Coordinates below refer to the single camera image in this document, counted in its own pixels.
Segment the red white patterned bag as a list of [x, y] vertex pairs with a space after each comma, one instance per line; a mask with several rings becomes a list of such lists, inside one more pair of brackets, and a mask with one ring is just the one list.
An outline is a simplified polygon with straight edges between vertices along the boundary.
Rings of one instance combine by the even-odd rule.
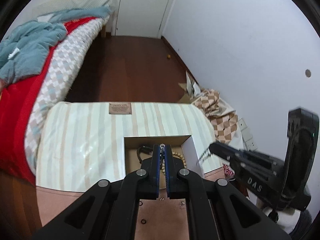
[[234, 171], [231, 169], [231, 167], [227, 164], [223, 164], [223, 172], [224, 172], [224, 175], [225, 175], [225, 178], [226, 179], [232, 179], [234, 178]]

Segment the checkered brown cloth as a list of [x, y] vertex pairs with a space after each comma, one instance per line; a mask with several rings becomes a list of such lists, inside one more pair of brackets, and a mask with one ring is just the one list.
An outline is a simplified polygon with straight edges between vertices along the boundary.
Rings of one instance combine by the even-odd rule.
[[204, 89], [192, 104], [210, 121], [215, 139], [225, 144], [230, 143], [238, 129], [238, 116], [236, 111], [220, 97], [220, 93], [217, 90]]

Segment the white cardboard box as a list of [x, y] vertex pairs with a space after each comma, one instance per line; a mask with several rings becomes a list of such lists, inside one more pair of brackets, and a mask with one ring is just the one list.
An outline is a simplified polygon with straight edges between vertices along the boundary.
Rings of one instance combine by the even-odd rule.
[[[164, 137], [125, 137], [125, 171], [129, 174], [141, 168], [142, 163], [139, 163], [137, 158], [137, 149], [140, 146], [150, 146], [157, 149], [153, 153], [159, 155], [159, 188], [166, 188], [165, 181], [165, 147], [170, 146], [172, 157], [180, 159], [183, 167], [203, 176], [203, 170], [198, 162], [198, 154], [196, 151], [196, 141], [192, 135], [181, 136], [164, 136]], [[151, 158], [152, 155], [141, 153], [142, 160]]]

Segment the black watch band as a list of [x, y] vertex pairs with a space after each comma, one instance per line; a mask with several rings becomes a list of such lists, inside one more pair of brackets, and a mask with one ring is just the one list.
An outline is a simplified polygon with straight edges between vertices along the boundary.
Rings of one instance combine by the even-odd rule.
[[139, 163], [141, 164], [142, 163], [142, 158], [140, 156], [141, 153], [145, 153], [147, 155], [152, 155], [153, 153], [153, 148], [150, 147], [150, 146], [140, 146], [138, 149], [137, 149], [137, 158], [139, 160]]

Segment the brown label patch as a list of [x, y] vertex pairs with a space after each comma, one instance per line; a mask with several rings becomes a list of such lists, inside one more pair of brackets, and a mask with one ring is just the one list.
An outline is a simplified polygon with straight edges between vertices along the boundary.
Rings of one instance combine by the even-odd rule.
[[132, 107], [130, 102], [110, 102], [109, 114], [112, 115], [130, 115]]

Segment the cardboard scraps on floor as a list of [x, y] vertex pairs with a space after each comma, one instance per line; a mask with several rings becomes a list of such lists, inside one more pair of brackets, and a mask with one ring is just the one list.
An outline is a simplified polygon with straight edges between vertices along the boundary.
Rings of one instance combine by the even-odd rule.
[[191, 77], [188, 72], [185, 72], [186, 82], [178, 83], [178, 85], [184, 90], [183, 96], [178, 100], [178, 103], [192, 103], [199, 96], [201, 96], [201, 88], [197, 82]]

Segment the red bed cover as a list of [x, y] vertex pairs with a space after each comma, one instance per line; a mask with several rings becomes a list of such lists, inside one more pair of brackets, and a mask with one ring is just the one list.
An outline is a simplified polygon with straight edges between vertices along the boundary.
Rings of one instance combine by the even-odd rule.
[[[67, 28], [67, 34], [80, 24], [94, 18], [97, 17], [86, 17], [66, 22], [64, 25]], [[21, 79], [5, 87], [1, 86], [1, 170], [31, 184], [35, 184], [36, 175], [31, 174], [26, 160], [24, 137], [36, 97], [57, 45], [50, 48], [39, 75]]]

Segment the checkered bed sheet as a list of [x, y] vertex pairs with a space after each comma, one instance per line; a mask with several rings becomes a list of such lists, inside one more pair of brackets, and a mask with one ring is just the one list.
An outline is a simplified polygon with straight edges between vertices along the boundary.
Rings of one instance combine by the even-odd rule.
[[49, 110], [63, 101], [78, 75], [93, 40], [109, 20], [94, 18], [72, 30], [53, 51], [47, 74], [36, 97], [24, 137], [24, 150], [31, 174], [36, 174], [37, 149]]

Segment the blue-grey blanket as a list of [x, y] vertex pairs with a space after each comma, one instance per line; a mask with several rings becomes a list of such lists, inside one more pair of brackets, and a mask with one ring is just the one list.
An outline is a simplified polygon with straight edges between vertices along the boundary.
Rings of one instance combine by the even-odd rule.
[[92, 9], [71, 9], [52, 12], [44, 22], [29, 21], [15, 28], [1, 42], [1, 86], [39, 75], [50, 48], [67, 36], [65, 23], [86, 17], [106, 18], [111, 14], [108, 6]]

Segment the white door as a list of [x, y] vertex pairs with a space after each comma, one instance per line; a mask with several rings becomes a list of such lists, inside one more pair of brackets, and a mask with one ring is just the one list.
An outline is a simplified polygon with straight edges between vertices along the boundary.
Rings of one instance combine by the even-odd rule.
[[172, 0], [119, 0], [116, 36], [160, 38]]

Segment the pillow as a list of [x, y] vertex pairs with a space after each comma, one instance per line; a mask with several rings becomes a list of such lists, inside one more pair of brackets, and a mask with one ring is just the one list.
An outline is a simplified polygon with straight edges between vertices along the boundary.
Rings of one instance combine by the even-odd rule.
[[32, 9], [32, 17], [72, 9], [92, 9], [111, 5], [113, 0], [50, 0]]

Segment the white wall sockets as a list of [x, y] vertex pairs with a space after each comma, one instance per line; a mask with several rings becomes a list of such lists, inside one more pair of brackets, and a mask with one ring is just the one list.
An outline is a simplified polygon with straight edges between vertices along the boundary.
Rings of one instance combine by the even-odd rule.
[[248, 151], [256, 151], [258, 149], [257, 144], [253, 138], [253, 134], [251, 133], [250, 128], [247, 126], [245, 120], [243, 118], [238, 120], [238, 125], [241, 131], [242, 140], [244, 142], [244, 146]]

